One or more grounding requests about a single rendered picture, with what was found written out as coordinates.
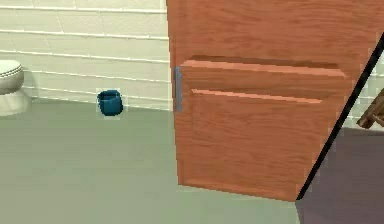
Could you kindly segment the brown wooden furniture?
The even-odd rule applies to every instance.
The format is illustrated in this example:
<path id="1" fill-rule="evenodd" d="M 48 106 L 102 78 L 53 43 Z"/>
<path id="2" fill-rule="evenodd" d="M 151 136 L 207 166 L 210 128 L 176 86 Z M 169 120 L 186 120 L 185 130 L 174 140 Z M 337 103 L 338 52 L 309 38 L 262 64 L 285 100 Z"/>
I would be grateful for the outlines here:
<path id="1" fill-rule="evenodd" d="M 384 88 L 356 122 L 359 127 L 365 129 L 371 128 L 374 123 L 384 128 Z"/>

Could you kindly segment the blue bin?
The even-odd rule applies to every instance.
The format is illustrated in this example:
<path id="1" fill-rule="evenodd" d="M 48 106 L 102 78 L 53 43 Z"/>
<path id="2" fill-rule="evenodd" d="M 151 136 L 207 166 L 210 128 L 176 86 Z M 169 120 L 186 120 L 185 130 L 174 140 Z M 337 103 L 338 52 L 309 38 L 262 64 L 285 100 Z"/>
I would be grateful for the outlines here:
<path id="1" fill-rule="evenodd" d="M 116 116 L 123 111 L 121 94 L 117 90 L 105 90 L 97 95 L 98 106 L 105 116 Z"/>

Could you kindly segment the white toilet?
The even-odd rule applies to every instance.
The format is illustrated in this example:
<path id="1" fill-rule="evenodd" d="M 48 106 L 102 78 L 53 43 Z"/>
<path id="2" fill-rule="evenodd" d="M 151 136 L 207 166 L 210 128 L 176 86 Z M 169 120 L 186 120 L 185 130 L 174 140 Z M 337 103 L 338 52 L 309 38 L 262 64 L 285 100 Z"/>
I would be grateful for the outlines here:
<path id="1" fill-rule="evenodd" d="M 22 89 L 24 71 L 16 60 L 0 60 L 0 116 L 25 112 L 31 98 Z"/>

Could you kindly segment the brown wooden room door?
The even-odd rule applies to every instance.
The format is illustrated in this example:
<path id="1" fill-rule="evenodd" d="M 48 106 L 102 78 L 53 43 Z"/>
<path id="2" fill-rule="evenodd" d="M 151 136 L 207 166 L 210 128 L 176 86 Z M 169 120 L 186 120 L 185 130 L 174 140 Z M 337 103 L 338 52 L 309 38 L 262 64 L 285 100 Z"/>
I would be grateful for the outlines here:
<path id="1" fill-rule="evenodd" d="M 179 183 L 301 199 L 384 52 L 384 0 L 166 6 Z"/>

